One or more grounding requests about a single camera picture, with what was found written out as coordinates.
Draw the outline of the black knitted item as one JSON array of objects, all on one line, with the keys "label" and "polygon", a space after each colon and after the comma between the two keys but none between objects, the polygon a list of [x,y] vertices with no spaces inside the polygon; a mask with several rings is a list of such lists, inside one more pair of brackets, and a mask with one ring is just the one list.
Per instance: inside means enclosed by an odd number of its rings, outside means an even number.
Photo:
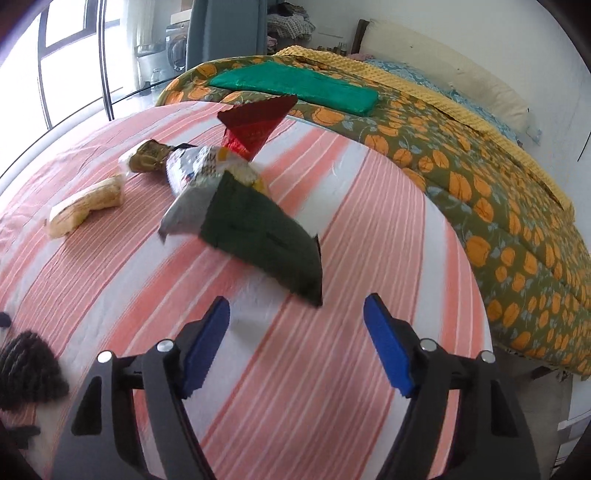
[{"label": "black knitted item", "polygon": [[2,411],[57,401],[68,393],[58,359],[36,332],[21,332],[1,349]]}]

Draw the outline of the dark green snack packet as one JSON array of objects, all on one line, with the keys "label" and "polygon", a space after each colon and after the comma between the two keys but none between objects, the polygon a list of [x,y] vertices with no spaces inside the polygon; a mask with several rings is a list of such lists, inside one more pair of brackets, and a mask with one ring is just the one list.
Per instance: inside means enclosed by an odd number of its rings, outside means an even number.
[{"label": "dark green snack packet", "polygon": [[199,237],[273,277],[315,308],[322,306],[320,240],[279,205],[230,173],[221,176]]}]

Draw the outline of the red white snack bag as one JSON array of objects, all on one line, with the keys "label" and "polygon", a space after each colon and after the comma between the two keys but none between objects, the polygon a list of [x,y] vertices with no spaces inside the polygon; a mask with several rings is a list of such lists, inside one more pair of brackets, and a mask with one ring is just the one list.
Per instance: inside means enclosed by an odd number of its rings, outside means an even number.
[{"label": "red white snack bag", "polygon": [[172,149],[165,171],[174,201],[158,227],[162,241],[199,232],[224,173],[263,195],[269,193],[252,160],[296,104],[297,96],[283,95],[232,106],[217,113],[224,126],[221,145],[181,144]]}]

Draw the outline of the gold black tea packet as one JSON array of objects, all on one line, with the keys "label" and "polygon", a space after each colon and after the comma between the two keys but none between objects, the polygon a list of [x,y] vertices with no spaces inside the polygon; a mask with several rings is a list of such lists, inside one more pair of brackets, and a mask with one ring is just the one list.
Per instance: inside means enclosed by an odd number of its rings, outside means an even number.
[{"label": "gold black tea packet", "polygon": [[123,153],[118,163],[124,173],[164,172],[169,156],[177,150],[186,148],[192,148],[192,145],[181,143],[170,146],[149,139]]}]

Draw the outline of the orange floral green quilt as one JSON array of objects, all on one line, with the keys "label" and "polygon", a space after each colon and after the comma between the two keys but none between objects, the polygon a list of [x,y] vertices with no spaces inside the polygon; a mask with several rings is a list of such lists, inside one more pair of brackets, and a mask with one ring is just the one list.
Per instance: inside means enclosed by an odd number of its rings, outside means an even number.
[{"label": "orange floral green quilt", "polygon": [[378,92],[367,116],[300,101],[293,115],[385,155],[439,208],[472,265],[494,341],[590,373],[590,253],[549,191],[480,132],[406,93],[301,58],[305,68]]}]

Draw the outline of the pink striped bed sheet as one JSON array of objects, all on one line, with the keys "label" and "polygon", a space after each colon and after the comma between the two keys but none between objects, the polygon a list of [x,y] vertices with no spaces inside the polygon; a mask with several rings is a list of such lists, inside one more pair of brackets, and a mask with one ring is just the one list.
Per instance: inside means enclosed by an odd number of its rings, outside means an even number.
[{"label": "pink striped bed sheet", "polygon": [[115,174],[135,145],[221,141],[218,110],[148,109],[32,162],[1,193],[1,308],[14,331],[46,340],[77,392],[99,352],[142,353],[224,296],[228,332],[185,404],[216,476],[373,479],[408,403],[363,324],[365,298],[379,294],[394,317],[458,355],[492,346],[455,232],[391,160],[287,119],[253,162],[273,200],[321,241],[318,309],[196,237],[160,239],[173,196],[158,174],[130,177],[120,207],[69,236],[47,235],[50,209]]}]

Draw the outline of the blue floral pillow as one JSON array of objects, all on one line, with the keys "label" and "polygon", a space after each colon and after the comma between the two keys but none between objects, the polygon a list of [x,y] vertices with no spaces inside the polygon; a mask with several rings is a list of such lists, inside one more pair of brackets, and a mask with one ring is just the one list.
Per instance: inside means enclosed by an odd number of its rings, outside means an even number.
[{"label": "blue floral pillow", "polygon": [[542,132],[537,128],[525,100],[503,81],[474,63],[465,63],[457,69],[438,65],[429,67],[427,73],[392,60],[370,58],[365,63],[448,97],[482,117],[520,147],[524,146],[526,135],[540,140]]}]

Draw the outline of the folded green cloth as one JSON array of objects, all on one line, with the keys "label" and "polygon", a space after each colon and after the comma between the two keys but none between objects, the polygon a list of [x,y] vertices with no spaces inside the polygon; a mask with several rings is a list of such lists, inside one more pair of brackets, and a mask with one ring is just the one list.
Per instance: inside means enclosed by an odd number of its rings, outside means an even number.
[{"label": "folded green cloth", "polygon": [[294,95],[302,101],[367,116],[379,101],[377,91],[334,79],[314,70],[263,62],[216,75],[209,83],[228,90]]}]

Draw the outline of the black framed window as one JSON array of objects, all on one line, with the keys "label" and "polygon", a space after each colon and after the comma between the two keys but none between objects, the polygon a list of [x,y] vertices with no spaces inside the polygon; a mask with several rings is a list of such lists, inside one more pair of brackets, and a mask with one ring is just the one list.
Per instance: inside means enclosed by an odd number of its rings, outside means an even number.
[{"label": "black framed window", "polygon": [[131,1],[53,1],[1,63],[1,171],[85,115],[125,115],[135,87]]}]

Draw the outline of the yellow textured blanket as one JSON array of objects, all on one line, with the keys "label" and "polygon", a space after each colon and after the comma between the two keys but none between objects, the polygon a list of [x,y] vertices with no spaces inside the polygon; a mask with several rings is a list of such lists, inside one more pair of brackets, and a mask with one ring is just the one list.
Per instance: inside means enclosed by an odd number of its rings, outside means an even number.
[{"label": "yellow textured blanket", "polygon": [[510,155],[517,165],[524,168],[537,181],[545,186],[549,191],[549,195],[561,206],[562,210],[565,211],[565,215],[571,221],[575,220],[575,207],[571,199],[564,193],[553,178],[538,164],[538,162],[516,143],[511,142],[503,136],[492,124],[459,103],[427,87],[407,81],[373,65],[349,57],[339,56],[328,51],[317,51],[294,45],[283,48],[283,50],[276,53],[276,57],[287,56],[301,58],[307,62],[322,63],[332,68],[339,69],[348,75],[373,81],[383,86],[394,88],[401,93],[412,95],[444,112],[459,123],[480,132],[484,137],[488,138],[500,149]]}]

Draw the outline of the washing machine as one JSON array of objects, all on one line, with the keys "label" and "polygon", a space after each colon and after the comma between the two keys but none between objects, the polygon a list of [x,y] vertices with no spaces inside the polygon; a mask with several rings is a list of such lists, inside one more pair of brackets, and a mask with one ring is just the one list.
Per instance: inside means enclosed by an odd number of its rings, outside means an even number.
[{"label": "washing machine", "polygon": [[165,29],[165,49],[168,63],[176,73],[185,71],[188,23],[179,22]]}]

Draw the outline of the cream headboard cushion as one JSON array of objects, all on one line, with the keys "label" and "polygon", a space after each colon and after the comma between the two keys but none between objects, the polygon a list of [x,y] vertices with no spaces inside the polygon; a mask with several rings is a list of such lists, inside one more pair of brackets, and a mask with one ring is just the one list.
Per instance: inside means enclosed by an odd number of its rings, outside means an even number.
[{"label": "cream headboard cushion", "polygon": [[363,34],[361,52],[422,72],[439,88],[459,92],[517,133],[529,127],[528,104],[507,83],[451,47],[415,30],[372,19]]}]

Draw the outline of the pile of clothes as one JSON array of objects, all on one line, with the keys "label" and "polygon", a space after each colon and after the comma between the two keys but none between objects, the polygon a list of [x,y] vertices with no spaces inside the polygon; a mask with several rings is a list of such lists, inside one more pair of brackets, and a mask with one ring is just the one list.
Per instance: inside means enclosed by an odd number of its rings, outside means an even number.
[{"label": "pile of clothes", "polygon": [[267,7],[267,34],[274,38],[310,40],[315,32],[308,11],[287,1],[276,1]]}]

